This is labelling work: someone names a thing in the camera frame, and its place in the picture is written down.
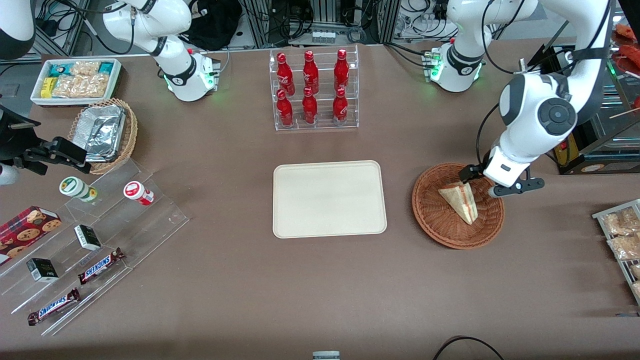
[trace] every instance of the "sandwich wedge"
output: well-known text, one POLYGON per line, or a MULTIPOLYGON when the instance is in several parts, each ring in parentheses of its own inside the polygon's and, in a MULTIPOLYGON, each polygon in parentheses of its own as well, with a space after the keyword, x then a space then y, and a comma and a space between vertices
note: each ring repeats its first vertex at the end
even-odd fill
POLYGON ((468 183, 458 181, 439 189, 438 192, 467 224, 473 224, 478 218, 474 193, 468 183))

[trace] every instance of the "snickers bar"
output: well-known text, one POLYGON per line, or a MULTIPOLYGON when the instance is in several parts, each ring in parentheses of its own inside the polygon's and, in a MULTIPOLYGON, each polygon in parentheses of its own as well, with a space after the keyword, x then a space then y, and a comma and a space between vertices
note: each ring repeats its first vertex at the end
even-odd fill
POLYGON ((40 311, 29 314, 29 318, 27 318, 29 326, 37 325, 42 320, 47 318, 47 316, 60 311, 64 307, 67 307, 69 304, 73 304, 75 302, 80 302, 80 293, 78 292, 77 288, 74 288, 70 293, 52 302, 46 307, 41 308, 40 311))
POLYGON ((124 254, 122 254, 120 248, 115 249, 106 258, 98 261, 96 265, 91 266, 87 271, 78 275, 80 284, 86 284, 92 277, 98 276, 101 272, 107 270, 107 268, 122 258, 124 258, 124 254))

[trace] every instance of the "red coca-cola bottle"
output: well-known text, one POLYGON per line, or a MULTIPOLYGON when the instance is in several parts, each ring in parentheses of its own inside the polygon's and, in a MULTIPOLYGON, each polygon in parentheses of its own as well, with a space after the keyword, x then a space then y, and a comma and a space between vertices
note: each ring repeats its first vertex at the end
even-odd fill
POLYGON ((318 65, 314 61, 314 52, 305 51, 305 67, 302 69, 305 76, 305 86, 309 86, 314 94, 320 91, 320 79, 318 75, 318 65))
POLYGON ((278 89, 276 95, 278 96, 276 107, 278 108, 278 116, 280 117, 280 122, 284 127, 292 127, 293 108, 291 107, 291 102, 287 99, 287 94, 282 89, 278 89))
POLYGON ((344 97, 344 88, 339 88, 333 100, 333 123, 336 126, 343 126, 347 122, 347 106, 349 103, 344 97))
POLYGON ((296 87, 293 85, 293 71, 287 63, 287 56, 284 53, 278 53, 278 82, 280 88, 287 92, 288 96, 296 93, 296 87))
POLYGON ((347 51, 345 49, 338 50, 338 61, 335 62, 333 68, 333 87, 336 91, 339 88, 347 88, 349 84, 349 63, 347 63, 347 51))
POLYGON ((302 99, 302 109, 305 112, 305 121, 309 125, 314 125, 318 115, 318 103, 311 87, 305 87, 304 92, 305 98, 302 99))

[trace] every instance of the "clear acrylic bottle rack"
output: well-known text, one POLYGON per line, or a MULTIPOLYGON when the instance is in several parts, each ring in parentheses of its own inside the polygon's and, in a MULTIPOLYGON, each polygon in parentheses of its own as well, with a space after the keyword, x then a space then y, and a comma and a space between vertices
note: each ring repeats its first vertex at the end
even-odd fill
POLYGON ((297 48, 287 47, 284 49, 274 49, 269 53, 269 79, 271 80, 271 102, 273 103, 273 118, 277 131, 296 131, 296 130, 320 130, 320 129, 349 129, 358 127, 360 123, 360 112, 358 107, 358 47, 351 46, 330 46, 330 47, 313 47, 313 48, 297 48), (318 119, 315 125, 309 125, 305 122, 302 110, 302 99, 304 98, 303 89, 305 81, 302 69, 305 66, 305 51, 313 50, 314 59, 318 65, 318 73, 320 80, 320 91, 315 95, 318 104, 318 119), (347 86, 345 97, 349 103, 347 108, 347 121, 342 126, 336 126, 333 123, 333 100, 335 98, 335 89, 333 87, 333 68, 338 59, 338 50, 345 49, 347 51, 347 62, 349 63, 349 85, 347 86), (280 88, 278 83, 278 62, 276 55, 284 53, 287 55, 287 63, 293 71, 293 83, 296 86, 296 93, 289 97, 291 106, 293 107, 293 126, 284 127, 278 116, 278 108, 276 103, 276 91, 280 88))
POLYGON ((63 223, 52 234, 0 268, 1 301, 9 305, 12 314, 24 319, 25 333, 44 336, 60 331, 189 221, 156 186, 151 173, 131 159, 98 178, 92 186, 98 190, 96 199, 69 200, 56 210, 63 223), (122 189, 133 180, 154 193, 151 205, 143 206, 124 197, 122 189), (78 224, 93 228, 102 244, 100 249, 92 252, 80 246, 74 232, 78 224), (126 258, 80 285, 78 275, 118 247, 126 258), (34 281, 26 265, 31 258, 51 260, 59 278, 48 284, 34 281), (80 292, 80 303, 54 313, 36 326, 27 324, 30 313, 73 288, 80 292))

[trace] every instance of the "wicker basket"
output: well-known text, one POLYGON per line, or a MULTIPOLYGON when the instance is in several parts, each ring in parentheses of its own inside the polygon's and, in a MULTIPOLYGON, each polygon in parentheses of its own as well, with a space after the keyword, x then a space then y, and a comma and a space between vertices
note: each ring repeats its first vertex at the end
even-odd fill
POLYGON ((493 240, 502 229, 504 203, 488 195, 494 183, 481 178, 470 182, 478 218, 468 225, 438 193, 447 184, 460 181, 458 172, 465 166, 442 163, 420 175, 413 187, 413 214, 422 229, 435 241, 454 249, 474 249, 493 240))
MULTIPOLYGON (((115 168, 118 164, 131 156, 133 148, 136 146, 136 135, 138 134, 138 120, 136 119, 136 114, 133 113, 126 102, 120 99, 109 99, 96 102, 95 104, 89 105, 89 107, 97 108, 99 106, 107 105, 121 106, 127 112, 125 128, 122 130, 122 139, 120 140, 120 148, 118 149, 118 157, 116 160, 110 163, 91 163, 91 174, 93 175, 102 175, 112 168, 115 168)), ((80 114, 76 116, 74 123, 71 125, 71 131, 69 131, 69 135, 67 136, 67 139, 69 140, 73 139, 74 134, 76 133, 78 119, 80 119, 80 114)))

